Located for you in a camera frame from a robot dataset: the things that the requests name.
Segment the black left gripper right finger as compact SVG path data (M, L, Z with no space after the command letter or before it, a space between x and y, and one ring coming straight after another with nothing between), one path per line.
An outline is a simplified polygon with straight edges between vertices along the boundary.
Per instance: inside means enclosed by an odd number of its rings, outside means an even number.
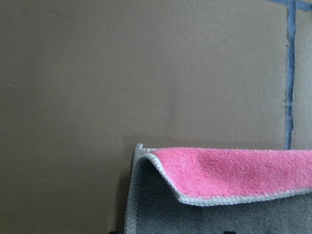
M234 232L234 231L224 231L223 234L236 234L236 232Z

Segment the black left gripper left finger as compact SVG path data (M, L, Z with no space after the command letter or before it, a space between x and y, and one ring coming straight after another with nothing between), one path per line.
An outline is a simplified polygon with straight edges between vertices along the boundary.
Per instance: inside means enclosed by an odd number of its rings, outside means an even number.
M122 234L121 231L110 231L108 234Z

